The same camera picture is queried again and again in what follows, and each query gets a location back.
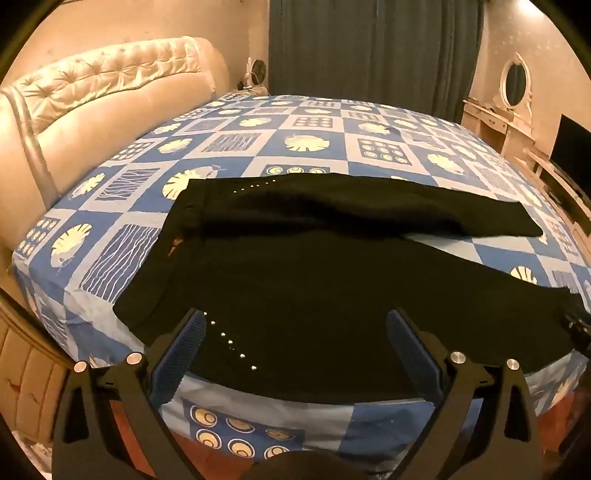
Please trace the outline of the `black pants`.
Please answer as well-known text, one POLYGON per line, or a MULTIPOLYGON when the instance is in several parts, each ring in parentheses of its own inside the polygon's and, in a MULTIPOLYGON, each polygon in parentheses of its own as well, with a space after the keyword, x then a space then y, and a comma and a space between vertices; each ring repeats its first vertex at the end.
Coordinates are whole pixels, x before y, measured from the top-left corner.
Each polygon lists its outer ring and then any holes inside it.
POLYGON ((588 318, 579 295, 423 243, 541 233, 518 202, 409 181, 192 180, 113 310, 144 344, 190 309, 207 314, 189 369, 224 387, 334 405, 408 399, 394 310, 478 363, 534 372, 574 349, 567 324, 588 318))

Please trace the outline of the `blue patterned bed sheet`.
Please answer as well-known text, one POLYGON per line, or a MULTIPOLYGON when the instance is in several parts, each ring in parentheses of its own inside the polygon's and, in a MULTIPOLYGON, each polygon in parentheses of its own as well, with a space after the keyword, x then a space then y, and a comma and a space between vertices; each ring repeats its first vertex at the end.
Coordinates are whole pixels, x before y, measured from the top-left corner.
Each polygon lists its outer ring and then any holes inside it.
POLYGON ((77 360, 105 366, 138 346, 117 297, 197 179, 341 173, 518 201, 538 238, 430 239, 447 253, 590 296, 590 263, 534 184, 465 127, 370 102, 228 94, 164 121, 97 165, 30 227, 13 270, 31 309, 77 360))

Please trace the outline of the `oval vanity mirror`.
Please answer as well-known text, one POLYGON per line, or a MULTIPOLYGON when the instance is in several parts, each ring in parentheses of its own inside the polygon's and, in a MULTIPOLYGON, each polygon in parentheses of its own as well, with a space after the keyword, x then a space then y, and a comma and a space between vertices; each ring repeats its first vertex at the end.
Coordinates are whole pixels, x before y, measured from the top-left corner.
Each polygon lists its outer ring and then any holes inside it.
POLYGON ((493 104, 506 111, 530 109, 532 103, 532 77, 523 57, 514 52, 504 64, 499 90, 493 104))

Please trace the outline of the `white tv console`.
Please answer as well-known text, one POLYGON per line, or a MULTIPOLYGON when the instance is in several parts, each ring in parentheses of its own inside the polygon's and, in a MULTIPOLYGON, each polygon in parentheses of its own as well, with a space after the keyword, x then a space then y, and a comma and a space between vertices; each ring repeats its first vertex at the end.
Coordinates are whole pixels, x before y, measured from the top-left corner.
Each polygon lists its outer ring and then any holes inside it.
POLYGON ((532 148, 525 148, 524 155, 535 181, 542 185, 543 192, 565 219, 578 244, 590 253, 590 200, 549 159, 532 148))

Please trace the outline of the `dark teal curtain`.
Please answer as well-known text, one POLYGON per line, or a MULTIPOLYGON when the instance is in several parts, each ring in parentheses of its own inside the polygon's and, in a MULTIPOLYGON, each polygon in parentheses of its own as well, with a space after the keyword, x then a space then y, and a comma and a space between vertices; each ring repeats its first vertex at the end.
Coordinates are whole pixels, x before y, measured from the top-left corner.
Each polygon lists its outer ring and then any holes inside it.
POLYGON ((484 17, 474 0, 270 2, 270 91, 460 122, 484 17))

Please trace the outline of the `cream tufted headboard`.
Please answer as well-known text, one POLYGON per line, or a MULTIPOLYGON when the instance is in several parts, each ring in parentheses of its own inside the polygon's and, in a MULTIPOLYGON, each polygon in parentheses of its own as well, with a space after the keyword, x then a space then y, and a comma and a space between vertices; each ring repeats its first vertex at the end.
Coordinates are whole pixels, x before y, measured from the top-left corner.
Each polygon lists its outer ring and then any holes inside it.
POLYGON ((228 92, 208 40, 183 36, 66 57, 1 90, 1 245, 26 231, 88 171, 164 121, 228 92))

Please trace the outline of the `cream bedside cabinet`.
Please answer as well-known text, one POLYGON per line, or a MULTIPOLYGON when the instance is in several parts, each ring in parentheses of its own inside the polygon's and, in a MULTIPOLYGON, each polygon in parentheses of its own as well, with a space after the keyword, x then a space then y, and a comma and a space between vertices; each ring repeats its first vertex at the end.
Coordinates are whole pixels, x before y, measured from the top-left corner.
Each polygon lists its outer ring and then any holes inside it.
POLYGON ((26 439, 52 442, 71 360, 29 313, 1 298, 1 414, 26 439))

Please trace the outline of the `white vanity dresser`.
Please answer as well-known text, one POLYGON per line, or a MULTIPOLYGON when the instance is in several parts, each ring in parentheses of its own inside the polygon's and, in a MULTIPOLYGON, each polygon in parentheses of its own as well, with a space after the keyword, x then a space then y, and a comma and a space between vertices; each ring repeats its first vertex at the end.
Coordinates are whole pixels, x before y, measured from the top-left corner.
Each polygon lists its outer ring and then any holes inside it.
POLYGON ((523 159, 535 146, 529 127, 521 127, 471 99, 464 100, 462 126, 507 160, 523 159))

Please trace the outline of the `black television screen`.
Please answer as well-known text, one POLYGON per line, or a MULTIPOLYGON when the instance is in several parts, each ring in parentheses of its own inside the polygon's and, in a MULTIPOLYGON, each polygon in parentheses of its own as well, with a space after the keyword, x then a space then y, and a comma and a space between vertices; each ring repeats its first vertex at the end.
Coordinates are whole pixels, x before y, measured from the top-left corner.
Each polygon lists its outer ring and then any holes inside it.
POLYGON ((590 194, 591 133, 589 130, 562 115, 550 158, 587 195, 590 194))

